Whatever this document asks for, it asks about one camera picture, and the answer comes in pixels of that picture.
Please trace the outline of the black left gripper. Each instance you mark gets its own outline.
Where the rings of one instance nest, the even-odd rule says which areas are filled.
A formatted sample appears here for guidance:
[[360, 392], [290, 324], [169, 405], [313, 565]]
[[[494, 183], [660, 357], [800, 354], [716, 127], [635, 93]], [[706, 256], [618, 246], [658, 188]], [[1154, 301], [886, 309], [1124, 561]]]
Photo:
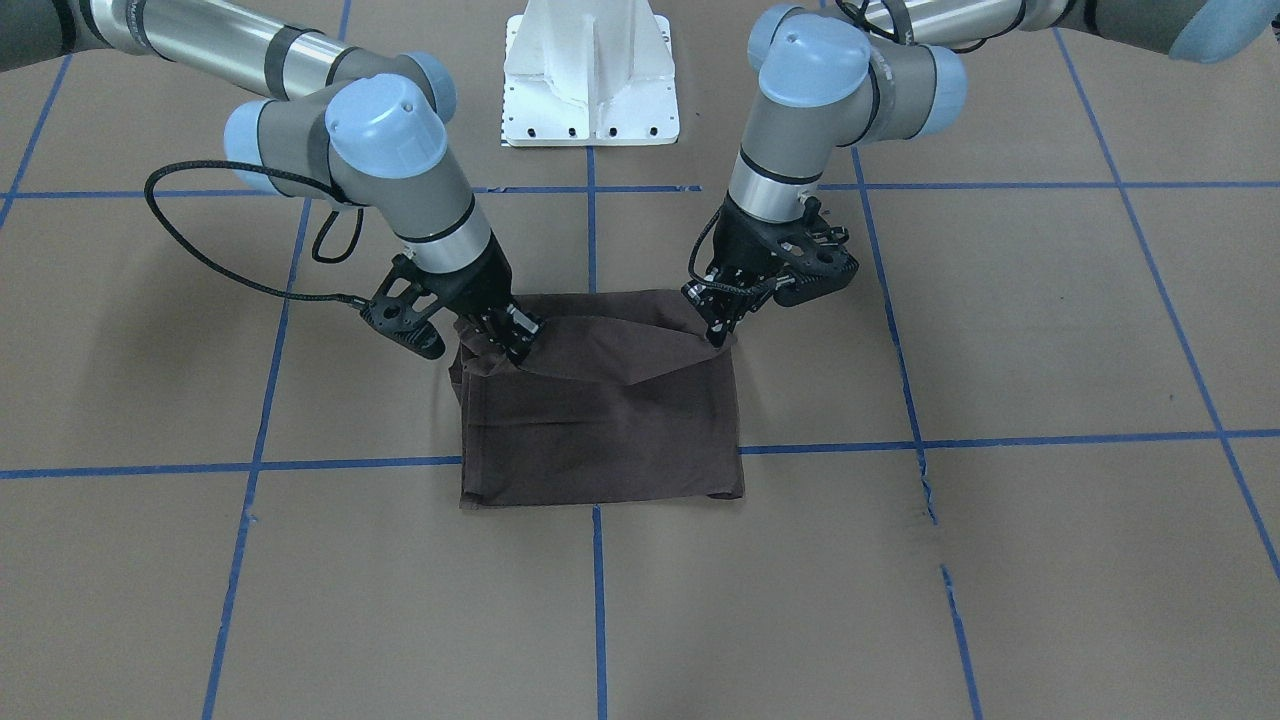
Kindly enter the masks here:
[[[808, 270], [812, 264], [813, 241], [799, 220], [764, 222], [730, 196], [723, 199], [712, 231], [708, 281], [745, 291], [780, 279], [790, 268]], [[726, 293], [694, 281], [682, 287], [682, 295], [708, 325], [708, 341], [717, 348], [758, 310], [760, 300], [759, 293]]]

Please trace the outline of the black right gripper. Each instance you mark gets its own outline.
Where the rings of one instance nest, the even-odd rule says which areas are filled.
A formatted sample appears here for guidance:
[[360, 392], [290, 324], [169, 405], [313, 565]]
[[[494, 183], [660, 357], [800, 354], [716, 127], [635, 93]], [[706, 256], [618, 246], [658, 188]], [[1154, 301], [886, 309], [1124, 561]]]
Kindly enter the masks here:
[[516, 365], [529, 356], [541, 322], [515, 301], [511, 268], [498, 240], [490, 240], [458, 270], [429, 272], [428, 288], [454, 315], [477, 316], [470, 334], [472, 354], [502, 354]]

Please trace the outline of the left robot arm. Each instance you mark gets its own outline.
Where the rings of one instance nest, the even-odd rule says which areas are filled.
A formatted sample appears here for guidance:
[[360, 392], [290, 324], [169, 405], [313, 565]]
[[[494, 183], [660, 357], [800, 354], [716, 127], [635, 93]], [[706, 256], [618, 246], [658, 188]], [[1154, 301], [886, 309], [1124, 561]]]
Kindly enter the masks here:
[[713, 254], [689, 268], [685, 299], [721, 347], [750, 313], [846, 288], [849, 233], [820, 214], [836, 149], [937, 135], [968, 95], [963, 55], [1011, 32], [1066, 28], [1179, 61], [1236, 55], [1275, 1], [833, 1], [767, 9], [748, 59], [758, 94], [717, 213]]

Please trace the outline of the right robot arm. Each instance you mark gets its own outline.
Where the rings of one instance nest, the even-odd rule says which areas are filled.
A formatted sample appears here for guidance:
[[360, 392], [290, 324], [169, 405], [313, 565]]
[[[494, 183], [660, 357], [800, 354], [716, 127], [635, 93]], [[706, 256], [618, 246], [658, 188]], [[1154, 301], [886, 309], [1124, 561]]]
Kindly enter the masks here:
[[376, 332], [436, 359], [447, 309], [513, 363], [541, 327], [449, 147], [457, 95], [426, 53], [383, 56], [228, 1], [5, 1], [3, 69], [88, 50], [156, 56], [256, 95], [223, 132], [246, 184], [378, 211], [404, 246], [372, 296], [328, 293]]

